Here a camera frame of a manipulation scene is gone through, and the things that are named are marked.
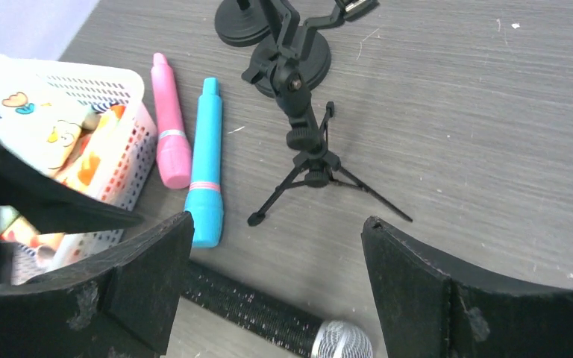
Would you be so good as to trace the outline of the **black tripod shock mount stand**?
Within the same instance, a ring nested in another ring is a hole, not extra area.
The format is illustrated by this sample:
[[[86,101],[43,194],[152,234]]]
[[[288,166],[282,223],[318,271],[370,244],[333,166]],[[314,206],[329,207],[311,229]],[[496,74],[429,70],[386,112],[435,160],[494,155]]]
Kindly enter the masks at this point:
[[[340,158],[328,147],[328,122],[334,117],[334,103],[326,104],[325,116],[317,122],[313,112],[311,92],[299,65],[306,60],[313,48],[313,41],[320,29],[338,28],[365,16],[379,5],[378,1],[336,1],[328,16],[311,17],[303,24],[299,12],[289,1],[261,1],[260,7],[275,39],[275,47],[265,48],[253,55],[242,79],[255,84],[263,79],[270,83],[277,105],[285,113],[291,127],[286,135],[289,148],[298,153],[293,159],[294,168],[276,187],[272,195],[248,217],[248,225],[259,225],[269,208],[288,189],[299,186],[322,188],[329,183],[341,186],[342,181],[333,177],[334,172],[345,175],[347,187],[360,189],[378,199],[391,211],[410,222],[412,219],[385,197],[343,168]]]

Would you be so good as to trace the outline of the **black glitter microphone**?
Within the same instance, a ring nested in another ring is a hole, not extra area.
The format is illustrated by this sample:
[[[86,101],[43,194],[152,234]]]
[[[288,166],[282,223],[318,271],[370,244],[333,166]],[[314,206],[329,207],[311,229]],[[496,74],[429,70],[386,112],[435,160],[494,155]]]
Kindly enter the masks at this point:
[[[320,318],[193,261],[182,297],[299,357],[374,356],[357,325]]]

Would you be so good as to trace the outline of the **black round base clip stand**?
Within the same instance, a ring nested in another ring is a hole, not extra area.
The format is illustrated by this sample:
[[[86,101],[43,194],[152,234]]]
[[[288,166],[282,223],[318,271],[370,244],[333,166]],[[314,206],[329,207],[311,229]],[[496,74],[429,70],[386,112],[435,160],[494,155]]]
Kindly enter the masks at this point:
[[[254,0],[223,0],[214,27],[220,40],[233,47],[258,44],[270,34],[262,8]]]

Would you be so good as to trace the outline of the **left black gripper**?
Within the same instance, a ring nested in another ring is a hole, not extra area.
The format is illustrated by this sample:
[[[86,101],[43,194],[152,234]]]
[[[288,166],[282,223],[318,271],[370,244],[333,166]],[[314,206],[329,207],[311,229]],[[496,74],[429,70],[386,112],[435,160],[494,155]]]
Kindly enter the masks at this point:
[[[89,233],[132,227],[135,213],[105,204],[41,174],[0,143],[0,206],[11,206],[41,233]],[[0,243],[0,283],[8,281],[11,249]]]

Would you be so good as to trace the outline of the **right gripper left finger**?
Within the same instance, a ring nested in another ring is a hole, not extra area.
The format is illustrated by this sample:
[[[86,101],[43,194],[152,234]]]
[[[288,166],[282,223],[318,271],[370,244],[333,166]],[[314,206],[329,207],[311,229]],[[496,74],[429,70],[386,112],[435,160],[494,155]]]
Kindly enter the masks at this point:
[[[167,352],[193,220],[134,238],[21,285],[0,285],[0,357],[160,357]]]

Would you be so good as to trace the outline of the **blue toy microphone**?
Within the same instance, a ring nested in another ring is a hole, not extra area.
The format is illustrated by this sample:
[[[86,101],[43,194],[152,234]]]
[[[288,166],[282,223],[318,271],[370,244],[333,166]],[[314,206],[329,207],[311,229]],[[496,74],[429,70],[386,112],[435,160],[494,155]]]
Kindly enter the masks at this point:
[[[198,97],[192,174],[185,210],[194,221],[192,246],[214,248],[221,239],[222,99],[217,78],[205,78]]]

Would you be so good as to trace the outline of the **green patterned cloth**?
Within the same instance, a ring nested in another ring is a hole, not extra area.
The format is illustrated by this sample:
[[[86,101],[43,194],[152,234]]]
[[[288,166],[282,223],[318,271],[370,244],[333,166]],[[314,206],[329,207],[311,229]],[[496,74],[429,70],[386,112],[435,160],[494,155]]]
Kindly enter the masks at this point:
[[[60,91],[12,92],[0,102],[0,143],[30,167],[52,177],[98,115]]]

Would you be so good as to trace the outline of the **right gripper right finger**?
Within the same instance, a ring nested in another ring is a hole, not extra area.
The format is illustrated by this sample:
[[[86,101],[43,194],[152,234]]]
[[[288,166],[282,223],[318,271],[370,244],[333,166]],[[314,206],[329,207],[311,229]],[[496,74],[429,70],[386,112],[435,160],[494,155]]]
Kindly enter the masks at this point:
[[[573,357],[573,289],[489,271],[376,216],[361,239],[389,357]]]

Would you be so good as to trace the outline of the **white plastic basket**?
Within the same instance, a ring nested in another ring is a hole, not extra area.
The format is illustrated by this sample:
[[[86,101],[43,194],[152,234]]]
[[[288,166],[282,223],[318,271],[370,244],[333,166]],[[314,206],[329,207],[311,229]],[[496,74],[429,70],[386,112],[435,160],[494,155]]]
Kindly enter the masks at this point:
[[[142,78],[128,69],[0,57],[0,102],[9,93],[32,90],[60,91],[97,112],[104,112],[112,104],[126,106],[110,135],[90,192],[79,193],[132,212],[153,166],[157,142],[156,126],[143,105]],[[25,218],[11,206],[0,206],[0,233],[20,216]],[[21,284],[39,274],[91,257],[117,245],[123,232],[124,228],[64,233],[55,252],[0,240],[13,254],[8,280]]]

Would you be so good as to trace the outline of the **orange patterned cloth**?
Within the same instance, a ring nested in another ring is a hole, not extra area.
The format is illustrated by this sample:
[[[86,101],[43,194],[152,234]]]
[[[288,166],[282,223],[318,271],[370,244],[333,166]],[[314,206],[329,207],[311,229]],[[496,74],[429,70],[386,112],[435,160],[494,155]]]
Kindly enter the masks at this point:
[[[54,179],[70,189],[86,193],[107,151],[110,135],[124,115],[126,106],[112,104],[104,112],[93,112],[79,126],[59,121],[52,129],[47,143],[69,149],[63,155],[63,165],[54,171]],[[0,233],[4,242],[18,242],[32,249],[55,252],[63,241],[64,233],[40,234],[25,218],[18,217]]]

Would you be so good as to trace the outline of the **pink toy microphone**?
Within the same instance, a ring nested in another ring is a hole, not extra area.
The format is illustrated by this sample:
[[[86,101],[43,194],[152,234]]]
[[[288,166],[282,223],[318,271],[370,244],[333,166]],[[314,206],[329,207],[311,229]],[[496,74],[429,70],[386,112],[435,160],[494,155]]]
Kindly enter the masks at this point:
[[[175,73],[164,54],[153,54],[151,85],[158,129],[157,166],[169,189],[189,186],[192,149],[184,130]]]

